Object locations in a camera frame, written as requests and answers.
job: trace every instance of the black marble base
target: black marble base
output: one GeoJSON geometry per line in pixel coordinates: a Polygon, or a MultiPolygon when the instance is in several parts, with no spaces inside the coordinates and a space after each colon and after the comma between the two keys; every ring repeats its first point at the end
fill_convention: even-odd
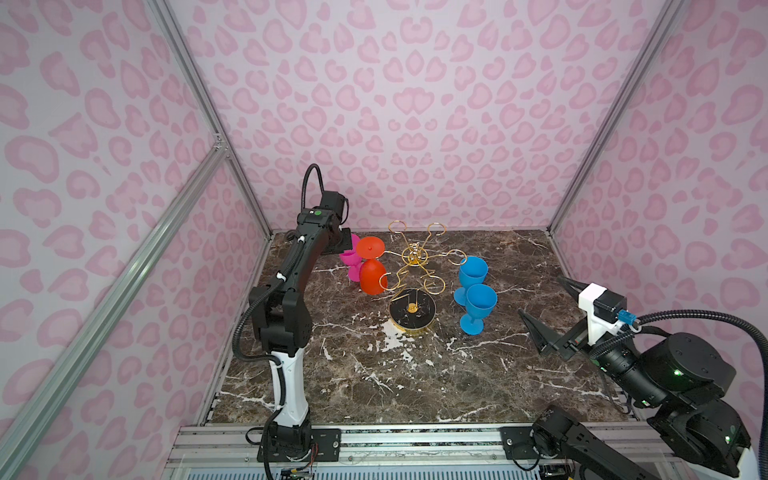
{"type": "MultiPolygon", "coordinates": [[[[399,235],[371,234],[389,250],[405,248],[399,235]]],[[[409,234],[411,241],[425,237],[409,234]]],[[[468,336],[459,327],[465,311],[452,298],[458,267],[445,259],[429,265],[448,284],[435,296],[435,321],[424,333],[407,336],[389,321],[387,293],[364,294],[338,256],[321,257],[305,292],[314,321],[304,363],[313,423],[529,422],[549,403],[582,422],[626,419],[607,400],[585,357],[540,357],[518,317],[523,308],[560,333],[579,317],[576,303],[555,282],[561,271],[543,232],[448,232],[438,240],[427,248],[459,248],[488,262],[485,282],[498,292],[498,305],[485,331],[468,336]]],[[[276,238],[266,275],[273,275],[288,246],[276,238]]],[[[381,260],[388,271],[402,265],[390,254],[381,260]]],[[[250,327],[243,348],[260,351],[250,327]]],[[[233,360],[212,421],[259,424],[272,406],[269,366],[233,360]]]]}

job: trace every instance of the gold hook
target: gold hook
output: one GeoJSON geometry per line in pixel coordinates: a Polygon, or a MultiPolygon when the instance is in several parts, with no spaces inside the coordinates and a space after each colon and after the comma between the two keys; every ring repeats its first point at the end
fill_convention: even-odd
{"type": "Polygon", "coordinates": [[[391,272],[384,273],[383,275],[381,275],[379,277],[379,286],[382,287],[384,290],[386,290],[388,292],[393,292],[393,291],[397,290],[398,288],[400,288],[400,286],[402,285],[402,279],[406,278],[409,275],[408,266],[407,265],[403,266],[400,270],[398,270],[395,273],[395,275],[397,276],[397,284],[395,286],[393,286],[392,288],[387,288],[387,287],[382,285],[382,278],[384,278],[385,276],[389,275],[390,273],[391,272]]]}
{"type": "Polygon", "coordinates": [[[449,261],[449,262],[451,262],[451,264],[453,264],[453,265],[456,265],[456,266],[461,266],[461,265],[464,265],[465,263],[467,263],[467,259],[468,259],[468,257],[467,257],[467,254],[466,254],[466,253],[464,253],[464,250],[459,250],[458,248],[455,248],[455,249],[453,249],[453,250],[449,250],[449,251],[448,251],[448,252],[445,254],[445,256],[447,257],[448,255],[451,255],[451,254],[453,254],[453,253],[460,253],[461,255],[463,255],[463,256],[464,256],[464,259],[463,259],[462,261],[458,262],[458,263],[454,263],[454,261],[453,261],[453,260],[451,260],[450,258],[448,258],[448,261],[449,261]]]}
{"type": "Polygon", "coordinates": [[[443,292],[445,292],[445,280],[443,280],[443,279],[442,279],[442,278],[440,278],[439,276],[434,276],[434,275],[429,275],[429,276],[427,277],[427,279],[431,279],[431,280],[440,280],[440,281],[442,282],[442,288],[440,289],[440,291],[439,291],[439,292],[431,292],[431,291],[429,290],[430,286],[427,286],[427,280],[423,280],[423,281],[422,281],[422,286],[424,287],[424,290],[425,290],[427,293],[429,293],[429,294],[431,294],[431,295],[439,295],[440,293],[443,293],[443,292]]]}
{"type": "Polygon", "coordinates": [[[429,233],[429,235],[422,242],[422,248],[424,248],[424,246],[427,244],[427,242],[429,242],[429,239],[432,238],[432,225],[439,225],[440,227],[442,227],[442,233],[437,233],[435,235],[435,237],[439,237],[439,236],[443,235],[445,232],[448,231],[448,228],[446,228],[445,225],[443,225],[442,223],[439,223],[439,222],[432,222],[432,223],[430,223],[427,226],[427,232],[429,233]]]}
{"type": "Polygon", "coordinates": [[[399,233],[402,235],[402,239],[406,241],[406,244],[408,243],[408,238],[406,237],[405,231],[408,230],[408,224],[402,220],[394,220],[392,222],[389,222],[389,225],[387,225],[387,230],[389,230],[390,233],[399,233]],[[397,231],[392,229],[392,225],[394,223],[402,223],[402,230],[397,231]]]}

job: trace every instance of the cable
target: cable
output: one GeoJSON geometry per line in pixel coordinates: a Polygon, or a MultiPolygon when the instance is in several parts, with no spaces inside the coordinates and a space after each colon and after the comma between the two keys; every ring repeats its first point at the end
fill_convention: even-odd
{"type": "MultiPolygon", "coordinates": [[[[271,362],[275,363],[275,366],[277,367],[277,380],[280,384],[280,402],[279,406],[275,408],[275,411],[272,412],[272,415],[266,420],[264,423],[264,427],[261,432],[261,452],[262,452],[262,460],[264,464],[264,472],[266,473],[267,480],[274,480],[274,477],[272,476],[272,472],[270,471],[270,459],[268,454],[268,442],[267,439],[269,437],[269,429],[272,425],[272,422],[274,422],[275,418],[280,414],[280,412],[283,411],[283,406],[286,404],[286,379],[285,374],[283,373],[283,365],[276,356],[274,355],[247,355],[243,353],[243,351],[240,349],[240,339],[243,335],[243,329],[245,329],[245,325],[248,321],[248,318],[250,317],[251,313],[259,306],[262,305],[269,297],[272,295],[272,293],[275,292],[280,286],[285,283],[288,276],[293,271],[293,268],[296,265],[296,262],[299,261],[299,258],[301,257],[301,253],[304,251],[304,244],[305,239],[304,237],[299,237],[296,240],[296,243],[293,245],[293,255],[291,255],[290,260],[288,263],[286,263],[286,266],[283,268],[283,271],[277,272],[276,280],[273,280],[273,284],[270,285],[270,288],[267,289],[266,292],[262,293],[257,299],[255,299],[248,309],[243,312],[243,315],[240,317],[240,321],[238,322],[237,326],[235,327],[234,333],[232,335],[232,353],[234,357],[241,362],[260,362],[264,360],[269,360],[271,362]]],[[[257,445],[255,442],[253,442],[250,437],[248,436],[253,430],[255,430],[256,427],[248,430],[245,434],[245,439],[248,443],[251,445],[257,445]]]]}
{"type": "Polygon", "coordinates": [[[346,220],[349,218],[349,198],[344,197],[344,204],[346,205],[346,216],[344,217],[344,220],[342,221],[342,225],[346,223],[346,220]]]}
{"type": "MultiPolygon", "coordinates": [[[[730,315],[728,313],[712,312],[709,310],[667,310],[638,317],[637,323],[642,326],[646,323],[658,322],[661,320],[686,318],[708,319],[729,323],[746,332],[757,344],[757,349],[760,351],[760,358],[763,360],[764,383],[768,386],[768,339],[766,339],[765,335],[763,335],[757,327],[738,316],[730,315]]],[[[621,345],[633,336],[633,332],[628,332],[606,340],[591,351],[589,358],[593,360],[598,359],[609,350],[621,345]]],[[[760,426],[760,447],[758,450],[759,455],[757,461],[760,478],[762,480],[768,480],[768,452],[766,451],[766,447],[768,447],[768,394],[763,392],[763,423],[760,426]]]]}
{"type": "Polygon", "coordinates": [[[644,326],[643,331],[641,333],[645,333],[647,335],[658,335],[664,338],[669,338],[672,336],[672,334],[669,333],[668,331],[660,329],[659,327],[653,326],[653,325],[644,326]]]}
{"type": "Polygon", "coordinates": [[[307,455],[310,457],[310,460],[306,464],[304,464],[304,466],[301,466],[298,468],[291,468],[290,469],[291,473],[302,472],[312,467],[312,464],[315,462],[315,458],[317,457],[318,451],[319,451],[319,448],[317,444],[315,442],[310,443],[310,451],[307,452],[307,455]]]}
{"type": "MultiPolygon", "coordinates": [[[[518,442],[518,443],[513,443],[513,444],[512,444],[512,446],[511,446],[511,448],[512,448],[512,452],[514,453],[514,452],[515,452],[515,447],[516,447],[516,446],[520,446],[520,445],[523,445],[523,446],[527,446],[527,445],[528,445],[528,443],[525,443],[525,442],[518,442]]],[[[530,467],[527,467],[527,468],[526,468],[526,467],[523,467],[522,465],[520,465],[520,464],[518,463],[517,459],[515,459],[515,457],[512,457],[512,461],[515,463],[515,466],[517,466],[517,467],[518,467],[519,469],[521,469],[523,472],[530,472],[530,471],[531,471],[531,470],[533,470],[534,468],[538,467],[538,463],[541,461],[541,453],[540,453],[538,450],[536,450],[536,455],[538,455],[538,456],[536,457],[536,462],[534,462],[534,464],[533,464],[533,465],[531,465],[530,467]]]]}
{"type": "Polygon", "coordinates": [[[312,170],[317,170],[317,183],[320,184],[320,193],[326,191],[323,186],[323,174],[320,173],[320,166],[318,164],[311,164],[304,172],[304,182],[301,183],[301,210],[304,211],[306,207],[306,184],[310,181],[310,173],[312,170]]]}
{"type": "MultiPolygon", "coordinates": [[[[280,394],[281,397],[281,403],[280,405],[285,405],[285,390],[280,394]]],[[[272,471],[270,470],[270,456],[267,452],[267,446],[269,445],[269,430],[270,425],[272,425],[272,422],[275,421],[277,416],[282,412],[283,409],[275,409],[274,412],[272,412],[272,415],[266,420],[264,423],[264,429],[261,432],[261,462],[264,465],[264,473],[266,473],[267,480],[275,480],[275,478],[272,476],[272,471]]]]}
{"type": "Polygon", "coordinates": [[[317,468],[317,464],[315,463],[315,460],[317,459],[317,454],[320,453],[320,446],[314,443],[315,445],[315,452],[312,457],[312,463],[310,463],[310,478],[315,478],[315,469],[317,468]]]}
{"type": "Polygon", "coordinates": [[[568,473],[568,478],[573,478],[576,475],[576,461],[568,458],[568,455],[563,456],[565,457],[565,470],[568,473]]]}
{"type": "Polygon", "coordinates": [[[255,299],[250,304],[250,306],[248,306],[248,309],[243,312],[243,315],[240,317],[240,321],[237,323],[237,326],[235,326],[235,330],[232,335],[232,354],[241,362],[260,362],[264,359],[261,355],[247,355],[240,349],[240,339],[243,336],[243,330],[245,329],[245,325],[250,318],[250,314],[253,313],[253,311],[259,305],[264,303],[270,297],[270,295],[275,292],[275,290],[280,288],[280,286],[282,286],[286,281],[286,278],[291,274],[293,268],[296,265],[296,262],[299,261],[299,257],[301,257],[301,253],[304,251],[304,244],[305,241],[303,238],[299,237],[297,242],[293,245],[293,255],[290,257],[288,264],[286,264],[285,268],[283,269],[285,271],[277,273],[276,279],[273,280],[273,284],[270,285],[270,288],[266,292],[262,293],[259,298],[255,299]]]}

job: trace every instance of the mounting plate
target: mounting plate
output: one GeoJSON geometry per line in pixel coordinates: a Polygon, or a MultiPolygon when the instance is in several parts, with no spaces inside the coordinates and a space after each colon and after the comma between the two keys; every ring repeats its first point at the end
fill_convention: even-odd
{"type": "MultiPolygon", "coordinates": [[[[312,441],[318,446],[315,462],[338,462],[341,448],[341,429],[312,429],[312,441]]],[[[291,462],[284,454],[275,452],[270,454],[270,462],[291,462]]],[[[257,461],[263,462],[261,446],[257,461]]]]}
{"type": "MultiPolygon", "coordinates": [[[[501,427],[502,447],[507,460],[535,460],[538,453],[531,442],[531,427],[501,427]]],[[[555,458],[564,458],[562,454],[555,458]]]]}

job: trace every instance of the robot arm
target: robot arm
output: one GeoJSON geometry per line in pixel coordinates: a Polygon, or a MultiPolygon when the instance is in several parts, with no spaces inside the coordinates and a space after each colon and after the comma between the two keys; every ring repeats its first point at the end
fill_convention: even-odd
{"type": "Polygon", "coordinates": [[[565,455],[585,465],[603,480],[659,480],[554,405],[547,407],[533,424],[531,441],[539,454],[547,457],[565,455]]]}
{"type": "MultiPolygon", "coordinates": [[[[578,352],[587,354],[634,399],[635,407],[658,407],[648,423],[675,455],[698,471],[710,472],[704,478],[756,478],[750,436],[738,413],[722,400],[736,370],[708,342],[689,333],[670,335],[651,327],[649,333],[666,338],[639,353],[632,342],[638,331],[633,325],[634,315],[626,310],[626,297],[594,283],[587,285],[562,276],[558,282],[587,315],[559,336],[519,310],[541,355],[558,353],[567,360],[578,352]]],[[[643,319],[637,324],[650,321],[643,319]]],[[[593,459],[585,460],[591,462],[587,468],[596,472],[601,468],[593,459]]]]}
{"type": "MultiPolygon", "coordinates": [[[[314,167],[315,164],[307,170],[304,187],[314,167]]],[[[319,168],[317,170],[322,190],[322,177],[319,168]]],[[[256,339],[272,360],[276,403],[279,398],[284,402],[282,408],[277,407],[279,412],[272,421],[265,425],[263,439],[270,452],[279,452],[287,458],[305,456],[312,441],[303,373],[304,347],[312,335],[312,317],[304,303],[304,290],[321,255],[352,249],[349,228],[340,228],[345,205],[348,201],[342,194],[324,190],[319,206],[302,209],[296,219],[296,240],[280,270],[267,285],[250,291],[246,318],[235,330],[233,350],[237,358],[245,361],[265,358],[248,357],[239,352],[242,322],[249,316],[256,339]]]]}

